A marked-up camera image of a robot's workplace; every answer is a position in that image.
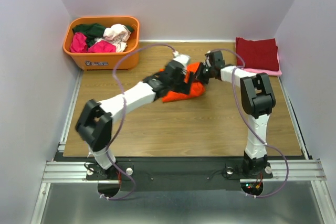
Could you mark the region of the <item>orange t-shirt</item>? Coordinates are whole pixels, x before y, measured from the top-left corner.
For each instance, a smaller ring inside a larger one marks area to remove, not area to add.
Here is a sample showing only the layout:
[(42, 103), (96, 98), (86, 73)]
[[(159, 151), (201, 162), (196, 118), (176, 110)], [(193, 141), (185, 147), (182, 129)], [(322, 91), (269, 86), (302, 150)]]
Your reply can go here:
[[(190, 73), (196, 73), (200, 63), (192, 63), (187, 66), (187, 77), (190, 75)], [(177, 93), (173, 91), (169, 91), (166, 96), (162, 98), (163, 103), (169, 103), (169, 102), (175, 102), (175, 101), (182, 101), (182, 100), (188, 100), (192, 98), (196, 98), (201, 96), (205, 92), (205, 86), (201, 84), (200, 82), (194, 82), (191, 85), (190, 93), (189, 94), (183, 94), (183, 93)]]

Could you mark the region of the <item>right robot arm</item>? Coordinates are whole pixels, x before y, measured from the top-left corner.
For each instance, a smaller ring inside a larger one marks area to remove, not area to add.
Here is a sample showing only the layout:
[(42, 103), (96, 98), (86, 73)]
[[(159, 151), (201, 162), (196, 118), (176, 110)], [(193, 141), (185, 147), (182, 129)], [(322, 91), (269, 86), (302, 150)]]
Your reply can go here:
[(275, 95), (266, 73), (252, 73), (244, 67), (227, 65), (220, 50), (208, 51), (205, 61), (196, 71), (196, 80), (207, 84), (215, 78), (233, 85), (233, 92), (241, 116), (248, 128), (241, 170), (253, 177), (268, 166), (267, 124), (276, 105)]

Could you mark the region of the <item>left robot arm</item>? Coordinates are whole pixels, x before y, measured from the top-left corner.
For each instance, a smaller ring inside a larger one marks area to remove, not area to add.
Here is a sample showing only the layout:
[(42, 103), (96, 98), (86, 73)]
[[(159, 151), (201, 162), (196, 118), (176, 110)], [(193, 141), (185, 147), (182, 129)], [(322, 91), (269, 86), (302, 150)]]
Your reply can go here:
[(177, 56), (163, 71), (144, 78), (131, 89), (107, 100), (91, 99), (85, 104), (75, 129), (88, 145), (104, 178), (113, 178), (117, 172), (116, 158), (110, 150), (116, 139), (113, 124), (123, 123), (127, 113), (163, 98), (170, 91), (189, 94), (193, 83), (193, 74), (186, 71), (189, 62), (189, 56)]

